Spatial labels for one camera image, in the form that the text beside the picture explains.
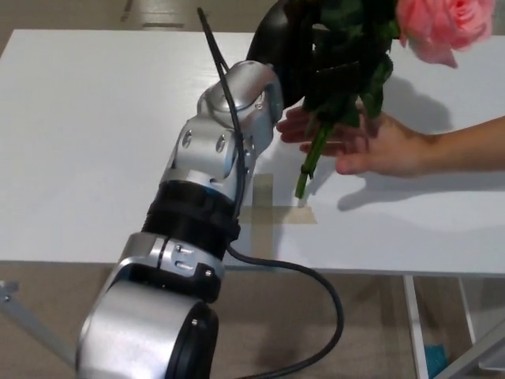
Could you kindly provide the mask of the bare human hand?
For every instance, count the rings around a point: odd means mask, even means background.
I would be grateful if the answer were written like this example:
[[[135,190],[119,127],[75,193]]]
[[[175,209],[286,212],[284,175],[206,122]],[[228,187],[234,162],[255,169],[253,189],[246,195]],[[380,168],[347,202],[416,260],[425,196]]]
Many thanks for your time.
[[[386,113],[369,118],[362,105],[358,111],[360,125],[335,125],[323,147],[323,156],[336,158],[336,172],[403,178],[419,175],[434,137],[414,131]]]

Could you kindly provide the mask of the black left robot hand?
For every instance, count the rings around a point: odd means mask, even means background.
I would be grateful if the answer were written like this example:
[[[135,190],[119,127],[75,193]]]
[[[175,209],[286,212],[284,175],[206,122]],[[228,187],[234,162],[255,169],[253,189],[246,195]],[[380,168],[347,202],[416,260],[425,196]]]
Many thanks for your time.
[[[303,97],[322,96],[318,91],[352,91],[358,86],[358,62],[312,50],[320,21],[320,5],[313,1],[278,1],[256,29],[247,54],[248,60],[269,64],[279,77],[284,107]]]

